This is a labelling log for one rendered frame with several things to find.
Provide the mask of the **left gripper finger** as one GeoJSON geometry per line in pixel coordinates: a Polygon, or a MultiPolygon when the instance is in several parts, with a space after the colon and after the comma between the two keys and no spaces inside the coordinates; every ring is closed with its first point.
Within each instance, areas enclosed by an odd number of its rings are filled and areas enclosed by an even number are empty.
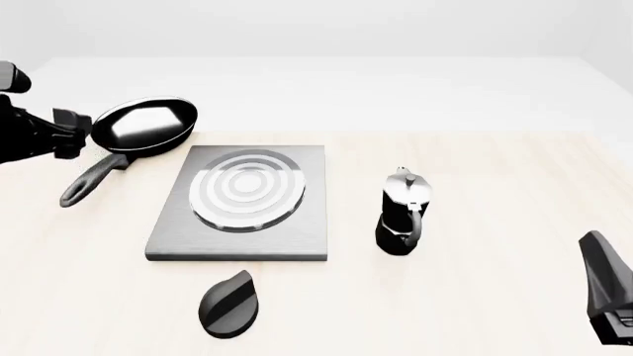
{"type": "Polygon", "coordinates": [[[55,159],[75,159],[86,145],[85,132],[56,133],[52,136],[55,159]]]}
{"type": "Polygon", "coordinates": [[[63,127],[78,129],[84,132],[91,132],[93,127],[92,118],[88,115],[80,115],[67,109],[52,109],[53,122],[63,127]]]}

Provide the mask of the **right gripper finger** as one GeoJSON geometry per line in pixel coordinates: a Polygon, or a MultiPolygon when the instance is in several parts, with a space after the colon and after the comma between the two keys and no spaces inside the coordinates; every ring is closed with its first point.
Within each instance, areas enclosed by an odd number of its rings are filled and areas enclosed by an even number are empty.
{"type": "Polygon", "coordinates": [[[633,270],[608,240],[591,230],[579,240],[588,280],[588,316],[633,310],[633,270]]]}

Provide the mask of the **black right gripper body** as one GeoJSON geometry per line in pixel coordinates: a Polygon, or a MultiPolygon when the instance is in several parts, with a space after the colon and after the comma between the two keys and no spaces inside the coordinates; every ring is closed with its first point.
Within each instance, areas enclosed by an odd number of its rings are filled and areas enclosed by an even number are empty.
{"type": "Polygon", "coordinates": [[[633,346],[632,310],[601,313],[589,322],[602,345],[633,346]]]}

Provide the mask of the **black frying pan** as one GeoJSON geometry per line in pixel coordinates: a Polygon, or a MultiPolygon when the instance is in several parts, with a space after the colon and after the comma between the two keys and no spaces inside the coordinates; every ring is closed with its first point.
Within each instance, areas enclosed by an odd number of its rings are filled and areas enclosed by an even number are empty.
{"type": "Polygon", "coordinates": [[[108,110],[94,122],[91,137],[110,154],[71,183],[59,205],[68,208],[78,204],[111,171],[125,171],[136,159],[179,146],[193,132],[197,119],[196,106],[179,97],[141,98],[108,110]]]}

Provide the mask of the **flat stove plate with rings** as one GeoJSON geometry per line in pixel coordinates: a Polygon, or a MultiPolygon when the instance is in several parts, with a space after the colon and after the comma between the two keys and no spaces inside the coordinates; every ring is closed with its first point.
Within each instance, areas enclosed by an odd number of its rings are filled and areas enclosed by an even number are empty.
{"type": "Polygon", "coordinates": [[[324,261],[321,145],[194,145],[145,247],[151,261],[324,261]]]}

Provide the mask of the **round black stove knob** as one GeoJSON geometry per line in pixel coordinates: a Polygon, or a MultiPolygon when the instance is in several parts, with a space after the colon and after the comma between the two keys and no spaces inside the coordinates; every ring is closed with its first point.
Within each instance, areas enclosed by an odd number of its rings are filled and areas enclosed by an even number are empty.
{"type": "Polygon", "coordinates": [[[198,309],[200,324],[212,337],[230,339],[255,322],[259,301],[252,276],[246,270],[211,287],[198,309]]]}

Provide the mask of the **black and silver moka pot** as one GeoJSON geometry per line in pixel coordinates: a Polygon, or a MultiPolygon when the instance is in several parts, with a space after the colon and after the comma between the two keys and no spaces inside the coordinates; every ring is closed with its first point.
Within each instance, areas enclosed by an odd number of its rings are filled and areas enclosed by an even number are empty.
{"type": "Polygon", "coordinates": [[[382,210],[375,229],[375,242],[387,254],[406,256],[422,237],[422,219],[431,201],[427,181],[399,167],[386,179],[382,210]]]}

